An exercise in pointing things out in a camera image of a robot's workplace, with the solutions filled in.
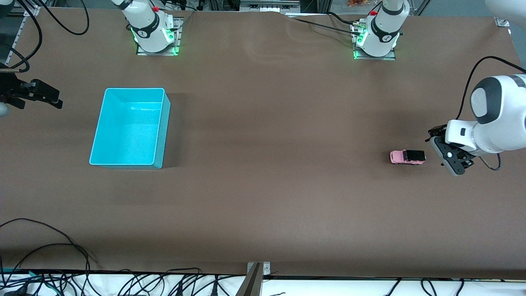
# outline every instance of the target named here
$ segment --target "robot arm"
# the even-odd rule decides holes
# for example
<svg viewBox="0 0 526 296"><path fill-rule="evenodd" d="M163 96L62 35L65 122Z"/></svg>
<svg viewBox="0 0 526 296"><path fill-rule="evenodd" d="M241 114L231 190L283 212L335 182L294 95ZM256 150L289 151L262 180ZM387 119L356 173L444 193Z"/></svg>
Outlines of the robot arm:
<svg viewBox="0 0 526 296"><path fill-rule="evenodd" d="M174 29L174 18L158 9L147 0L112 0L130 23L135 41L147 52L164 50L175 39L170 32Z"/></svg>
<svg viewBox="0 0 526 296"><path fill-rule="evenodd" d="M367 31L356 45L370 56L387 55L396 46L409 8L407 0L383 0L377 15L360 20L366 24Z"/></svg>
<svg viewBox="0 0 526 296"><path fill-rule="evenodd" d="M486 0L486 5L497 17L526 28L524 1ZM512 65L497 57L481 61L486 58ZM431 138L427 141L431 141L443 165L455 176L473 165L476 156L526 147L526 74L484 78L473 88L470 105L475 121L450 120L447 125L428 131Z"/></svg>

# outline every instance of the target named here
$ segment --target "green led light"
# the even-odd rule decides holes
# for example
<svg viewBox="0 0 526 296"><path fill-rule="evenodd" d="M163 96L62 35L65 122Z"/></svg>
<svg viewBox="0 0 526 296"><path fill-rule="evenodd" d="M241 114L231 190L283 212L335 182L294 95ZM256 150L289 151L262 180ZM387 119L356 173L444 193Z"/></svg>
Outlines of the green led light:
<svg viewBox="0 0 526 296"><path fill-rule="evenodd" d="M168 36L168 34L166 34L168 30L163 30L163 33L165 34L165 38L166 38L166 41L167 42L172 42L174 40L174 36L170 34L170 36Z"/></svg>
<svg viewBox="0 0 526 296"><path fill-rule="evenodd" d="M174 55L179 55L179 46L174 46L174 48L172 48L171 52L174 54Z"/></svg>
<svg viewBox="0 0 526 296"><path fill-rule="evenodd" d="M137 41L137 36L135 36L135 32L132 30L131 33L133 34L133 40L135 40L135 43L139 43L139 41Z"/></svg>

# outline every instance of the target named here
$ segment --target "brown table surface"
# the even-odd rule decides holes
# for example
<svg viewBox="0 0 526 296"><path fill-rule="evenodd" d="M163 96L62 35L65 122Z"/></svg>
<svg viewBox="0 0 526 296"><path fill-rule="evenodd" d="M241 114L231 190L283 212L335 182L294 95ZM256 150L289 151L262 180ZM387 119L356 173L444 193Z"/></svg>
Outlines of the brown table surface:
<svg viewBox="0 0 526 296"><path fill-rule="evenodd" d="M54 11L82 30L82 10ZM50 223L100 269L243 273L247 261L270 261L278 274L525 277L526 151L503 153L499 172L477 160L452 177L424 142L456 115L478 59L518 62L492 18L410 17L397 60L378 62L353 60L345 33L277 13L195 13L179 56L136 56L121 12L89 14L80 37L38 16L44 43L19 77L59 89L64 108L28 102L0 119L2 221ZM17 48L36 41L28 21ZM511 73L488 61L473 82ZM169 94L166 168L89 165L108 87ZM391 165L401 149L428 160ZM0 232L7 265L53 242L64 239L26 222ZM23 267L83 262L50 249Z"/></svg>

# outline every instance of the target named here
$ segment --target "toy car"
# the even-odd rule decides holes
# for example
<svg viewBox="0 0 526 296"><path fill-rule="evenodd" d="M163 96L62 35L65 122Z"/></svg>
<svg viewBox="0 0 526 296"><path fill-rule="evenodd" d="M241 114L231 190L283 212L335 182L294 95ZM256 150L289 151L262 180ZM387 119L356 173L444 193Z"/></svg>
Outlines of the toy car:
<svg viewBox="0 0 526 296"><path fill-rule="evenodd" d="M426 155L422 150L402 150L391 151L390 153L392 164L412 164L419 165L426 161Z"/></svg>

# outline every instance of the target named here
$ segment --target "teal plastic bin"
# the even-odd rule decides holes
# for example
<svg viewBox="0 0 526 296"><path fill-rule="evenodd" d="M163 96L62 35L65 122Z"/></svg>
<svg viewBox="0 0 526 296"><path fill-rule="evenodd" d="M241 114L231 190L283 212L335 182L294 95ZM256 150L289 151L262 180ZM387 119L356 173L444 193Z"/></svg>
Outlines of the teal plastic bin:
<svg viewBox="0 0 526 296"><path fill-rule="evenodd" d="M108 169L160 169L169 116L163 88L108 88L89 163Z"/></svg>

